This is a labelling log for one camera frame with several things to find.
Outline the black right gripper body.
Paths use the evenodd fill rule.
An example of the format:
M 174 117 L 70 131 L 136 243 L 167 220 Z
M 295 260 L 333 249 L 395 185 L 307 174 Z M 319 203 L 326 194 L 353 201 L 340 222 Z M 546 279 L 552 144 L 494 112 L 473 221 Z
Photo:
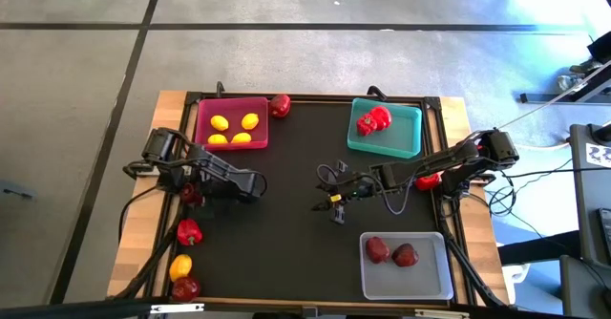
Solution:
M 371 174 L 346 170 L 337 175 L 333 194 L 344 201 L 362 200 L 378 196 L 380 189 Z

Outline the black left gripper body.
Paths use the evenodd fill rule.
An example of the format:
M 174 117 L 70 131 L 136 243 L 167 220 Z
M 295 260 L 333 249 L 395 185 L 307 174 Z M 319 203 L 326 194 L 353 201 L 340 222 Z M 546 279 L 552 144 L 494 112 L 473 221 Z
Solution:
M 256 202 L 266 192 L 266 177 L 253 170 L 239 170 L 236 173 L 241 202 Z

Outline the dark red apple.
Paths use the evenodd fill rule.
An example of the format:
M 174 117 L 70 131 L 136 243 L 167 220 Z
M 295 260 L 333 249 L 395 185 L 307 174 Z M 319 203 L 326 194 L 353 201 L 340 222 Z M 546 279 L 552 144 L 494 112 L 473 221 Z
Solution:
M 379 237 L 371 237 L 365 243 L 366 254 L 374 264 L 385 263 L 390 257 L 390 249 Z
M 200 283 L 191 276 L 178 278 L 172 286 L 171 298 L 176 302 L 189 303 L 200 295 Z
M 399 267 L 415 266 L 419 262 L 419 255 L 413 245 L 399 245 L 391 254 L 393 262 Z
M 203 203 L 203 197 L 198 188 L 192 182 L 187 182 L 179 192 L 180 200 L 189 206 L 197 207 Z

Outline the red bell pepper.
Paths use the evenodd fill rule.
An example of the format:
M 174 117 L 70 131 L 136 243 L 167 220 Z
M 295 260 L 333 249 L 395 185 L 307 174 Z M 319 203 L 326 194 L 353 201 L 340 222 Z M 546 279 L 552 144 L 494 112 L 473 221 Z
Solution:
M 181 220 L 178 224 L 177 239 L 181 245 L 196 245 L 203 238 L 197 222 L 193 219 Z
M 428 191 L 434 189 L 441 183 L 441 177 L 439 174 L 434 173 L 432 175 L 418 178 L 414 185 L 419 191 Z
M 392 115 L 390 110 L 386 106 L 373 107 L 369 113 L 376 121 L 376 130 L 384 131 L 388 129 L 392 124 Z
M 377 121 L 371 114 L 364 114 L 356 121 L 356 130 L 359 136 L 368 136 L 377 130 Z
M 275 118 L 286 117 L 290 111 L 291 99 L 286 94 L 278 94 L 269 101 L 269 113 Z

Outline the grey plastic basket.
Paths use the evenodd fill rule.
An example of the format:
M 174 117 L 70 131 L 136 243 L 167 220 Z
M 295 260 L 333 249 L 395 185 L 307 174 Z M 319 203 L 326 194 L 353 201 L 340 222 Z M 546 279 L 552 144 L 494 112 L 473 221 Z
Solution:
M 414 266 L 392 259 L 375 264 L 366 252 L 369 238 L 380 238 L 392 253 L 410 244 L 418 255 Z M 438 232 L 364 232 L 360 236 L 361 285 L 372 301 L 451 300 L 453 282 L 443 236 Z

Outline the black table mat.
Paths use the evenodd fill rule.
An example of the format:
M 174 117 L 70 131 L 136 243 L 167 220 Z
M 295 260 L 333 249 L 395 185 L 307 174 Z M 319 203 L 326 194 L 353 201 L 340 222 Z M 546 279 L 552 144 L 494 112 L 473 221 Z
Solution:
M 359 241 L 364 232 L 434 231 L 432 197 L 413 189 L 352 201 L 345 222 L 314 210 L 326 198 L 316 168 L 343 161 L 365 172 L 387 157 L 347 146 L 348 103 L 294 104 L 269 123 L 264 149 L 223 151 L 220 158 L 262 173 L 268 182 L 256 202 L 220 202 L 212 213 L 192 212 L 200 244 L 183 247 L 205 297 L 361 302 Z

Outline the teal plastic basket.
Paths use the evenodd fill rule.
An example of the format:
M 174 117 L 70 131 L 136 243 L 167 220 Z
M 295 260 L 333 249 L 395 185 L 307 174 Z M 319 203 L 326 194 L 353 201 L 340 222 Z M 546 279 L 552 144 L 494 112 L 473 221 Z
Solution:
M 359 135 L 357 120 L 376 106 L 390 111 L 390 127 L 367 136 Z M 421 152 L 421 130 L 422 111 L 417 107 L 356 98 L 352 100 L 347 145 L 353 150 L 410 159 Z

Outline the pink plastic basket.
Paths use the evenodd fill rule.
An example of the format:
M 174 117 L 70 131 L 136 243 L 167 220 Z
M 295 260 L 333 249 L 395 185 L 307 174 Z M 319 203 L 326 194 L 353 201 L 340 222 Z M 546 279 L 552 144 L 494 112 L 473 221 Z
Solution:
M 242 128 L 242 119 L 248 114 L 256 114 L 259 123 L 252 130 Z M 228 120 L 228 129 L 221 132 L 211 124 L 213 116 L 222 116 Z M 249 142 L 232 142 L 239 133 L 248 133 Z M 210 144 L 208 138 L 221 134 L 228 140 L 225 144 Z M 262 96 L 240 98 L 203 99 L 199 104 L 195 131 L 195 143 L 202 144 L 209 151 L 234 151 L 264 149 L 268 144 L 268 100 Z

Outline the yellow bell pepper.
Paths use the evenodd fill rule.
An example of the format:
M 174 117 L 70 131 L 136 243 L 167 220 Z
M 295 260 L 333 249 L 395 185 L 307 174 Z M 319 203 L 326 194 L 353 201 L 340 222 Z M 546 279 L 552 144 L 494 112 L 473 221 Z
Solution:
M 187 254 L 178 255 L 169 267 L 169 277 L 172 282 L 189 275 L 192 268 L 192 258 Z

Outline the black metal stand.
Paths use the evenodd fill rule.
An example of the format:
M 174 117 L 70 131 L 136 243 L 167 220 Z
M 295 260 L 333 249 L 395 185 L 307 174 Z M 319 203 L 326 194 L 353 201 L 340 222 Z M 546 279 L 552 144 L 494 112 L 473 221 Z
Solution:
M 597 68 L 559 94 L 522 93 L 518 100 L 520 103 L 530 104 L 611 105 L 611 63 Z

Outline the grey cart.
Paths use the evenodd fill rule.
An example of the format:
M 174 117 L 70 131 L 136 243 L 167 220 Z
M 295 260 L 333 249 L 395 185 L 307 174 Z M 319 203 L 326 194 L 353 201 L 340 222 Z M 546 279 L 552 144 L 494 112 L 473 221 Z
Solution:
M 585 144 L 611 147 L 611 123 L 573 124 L 570 126 L 570 147 L 573 162 L 579 218 L 581 255 L 590 261 L 611 266 L 600 231 L 599 208 L 611 210 L 611 169 L 586 161 Z

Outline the person's shoe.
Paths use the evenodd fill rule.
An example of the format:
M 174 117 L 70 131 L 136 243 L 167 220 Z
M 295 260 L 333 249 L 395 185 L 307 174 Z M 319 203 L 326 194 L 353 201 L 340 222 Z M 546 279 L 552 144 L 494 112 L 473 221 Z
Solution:
M 588 60 L 583 61 L 578 65 L 572 65 L 569 68 L 569 71 L 573 74 L 589 75 L 601 66 L 602 64 L 599 61 L 595 60 L 594 58 L 589 58 Z
M 562 91 L 568 91 L 579 85 L 582 77 L 579 74 L 563 74 L 557 77 L 558 88 Z

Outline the grey floor object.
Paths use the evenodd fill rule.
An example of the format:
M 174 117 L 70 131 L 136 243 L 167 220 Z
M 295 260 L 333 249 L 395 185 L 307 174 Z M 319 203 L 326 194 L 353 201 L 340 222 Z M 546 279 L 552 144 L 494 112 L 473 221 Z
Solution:
M 36 198 L 36 193 L 33 190 L 9 181 L 0 180 L 0 192 L 16 195 L 23 199 L 33 200 Z

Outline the white marker paper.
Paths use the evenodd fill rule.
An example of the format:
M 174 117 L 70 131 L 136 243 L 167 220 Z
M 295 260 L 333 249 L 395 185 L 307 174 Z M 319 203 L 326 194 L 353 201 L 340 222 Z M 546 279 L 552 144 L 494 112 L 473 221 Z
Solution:
M 588 163 L 611 169 L 611 147 L 586 143 L 585 156 Z

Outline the grey cabinet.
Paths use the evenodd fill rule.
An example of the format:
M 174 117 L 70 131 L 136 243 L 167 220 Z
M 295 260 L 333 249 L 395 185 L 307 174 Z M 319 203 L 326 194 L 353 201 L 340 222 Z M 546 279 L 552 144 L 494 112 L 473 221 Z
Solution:
M 559 269 L 565 316 L 611 319 L 611 266 L 563 255 Z

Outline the person's leg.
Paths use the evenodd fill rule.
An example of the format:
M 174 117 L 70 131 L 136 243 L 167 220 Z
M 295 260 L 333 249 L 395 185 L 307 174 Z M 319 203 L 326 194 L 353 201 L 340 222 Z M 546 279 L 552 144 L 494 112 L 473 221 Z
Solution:
M 593 41 L 587 46 L 587 50 L 591 57 L 601 64 L 611 60 L 611 31 Z

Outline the white frame bracket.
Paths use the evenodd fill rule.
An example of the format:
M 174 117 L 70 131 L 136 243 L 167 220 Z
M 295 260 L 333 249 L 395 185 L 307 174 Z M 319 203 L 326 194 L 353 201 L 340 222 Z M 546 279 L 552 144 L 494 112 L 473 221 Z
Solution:
M 414 310 L 414 317 L 425 319 L 471 319 L 468 312 L 422 308 Z
M 203 303 L 164 304 L 164 305 L 152 305 L 150 307 L 149 313 L 153 315 L 153 314 L 201 312 L 204 310 L 205 310 L 205 304 Z

